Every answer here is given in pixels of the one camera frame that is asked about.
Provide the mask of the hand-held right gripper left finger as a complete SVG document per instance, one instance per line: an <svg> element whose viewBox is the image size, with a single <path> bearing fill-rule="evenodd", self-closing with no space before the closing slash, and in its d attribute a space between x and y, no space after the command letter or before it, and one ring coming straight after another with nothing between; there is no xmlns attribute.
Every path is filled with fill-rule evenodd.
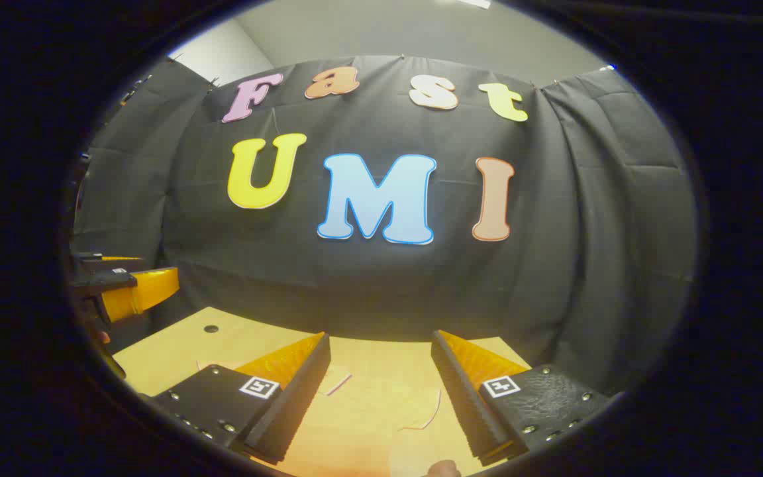
<svg viewBox="0 0 763 477"><path fill-rule="evenodd" d="M152 402L216 446L278 464L330 363L330 336L315 333L236 368L208 365Z"/></svg>

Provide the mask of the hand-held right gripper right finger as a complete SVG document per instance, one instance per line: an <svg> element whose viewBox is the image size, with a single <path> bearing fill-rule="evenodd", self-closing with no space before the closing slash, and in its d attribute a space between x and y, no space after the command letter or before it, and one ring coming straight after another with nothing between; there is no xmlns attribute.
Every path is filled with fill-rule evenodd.
<svg viewBox="0 0 763 477"><path fill-rule="evenodd" d="M553 364L527 368L443 330L432 334L431 353L470 450L482 464L551 446L614 399Z"/></svg>

